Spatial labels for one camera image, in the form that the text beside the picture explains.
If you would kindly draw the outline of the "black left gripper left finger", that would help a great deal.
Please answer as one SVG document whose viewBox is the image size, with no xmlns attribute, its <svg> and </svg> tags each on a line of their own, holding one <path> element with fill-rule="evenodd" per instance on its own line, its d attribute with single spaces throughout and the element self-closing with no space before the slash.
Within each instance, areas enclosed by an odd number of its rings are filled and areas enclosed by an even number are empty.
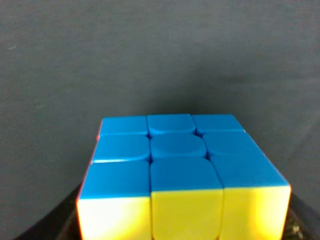
<svg viewBox="0 0 320 240">
<path fill-rule="evenodd" d="M 76 210 L 76 198 L 80 190 L 78 185 L 61 203 L 45 217 L 20 234 L 15 240 L 55 240 L 64 228 L 67 219 Z"/>
</svg>

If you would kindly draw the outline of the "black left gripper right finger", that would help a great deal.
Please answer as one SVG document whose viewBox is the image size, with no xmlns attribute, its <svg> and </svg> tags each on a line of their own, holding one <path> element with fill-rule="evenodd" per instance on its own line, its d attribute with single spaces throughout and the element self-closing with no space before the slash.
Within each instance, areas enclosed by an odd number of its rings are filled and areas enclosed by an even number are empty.
<svg viewBox="0 0 320 240">
<path fill-rule="evenodd" d="M 282 240 L 319 240 L 320 215 L 292 193 Z"/>
</svg>

